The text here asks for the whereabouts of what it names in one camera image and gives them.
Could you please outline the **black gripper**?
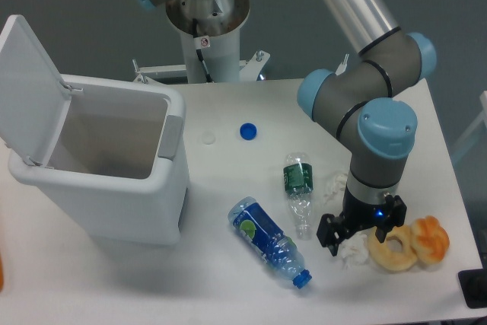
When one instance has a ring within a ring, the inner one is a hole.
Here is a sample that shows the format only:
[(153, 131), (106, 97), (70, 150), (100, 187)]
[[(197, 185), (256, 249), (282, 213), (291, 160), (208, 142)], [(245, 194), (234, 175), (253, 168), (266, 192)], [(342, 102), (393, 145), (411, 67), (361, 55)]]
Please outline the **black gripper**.
[(385, 202), (372, 205), (354, 197), (346, 187), (341, 214), (322, 215), (317, 238), (332, 256), (337, 256), (339, 246), (344, 240), (372, 227), (376, 227), (375, 236), (382, 244), (388, 233), (404, 225), (406, 212), (407, 206), (399, 195), (388, 194)]

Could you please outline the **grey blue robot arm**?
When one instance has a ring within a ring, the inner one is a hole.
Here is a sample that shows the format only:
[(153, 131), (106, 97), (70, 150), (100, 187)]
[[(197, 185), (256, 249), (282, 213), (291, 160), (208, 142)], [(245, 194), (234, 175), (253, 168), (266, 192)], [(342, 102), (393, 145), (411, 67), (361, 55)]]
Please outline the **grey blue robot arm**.
[[(217, 46), (238, 31), (249, 14), (248, 0), (139, 0), (164, 6), (189, 52), (192, 83), (239, 81), (239, 49)], [(355, 233), (374, 228), (384, 241), (403, 225), (406, 205), (396, 195), (415, 141), (417, 118), (395, 96), (430, 75), (437, 55), (420, 33), (404, 33), (382, 0), (324, 0), (360, 57), (351, 70), (311, 72), (298, 88), (300, 108), (352, 155), (340, 215), (325, 214), (317, 237), (337, 254)]]

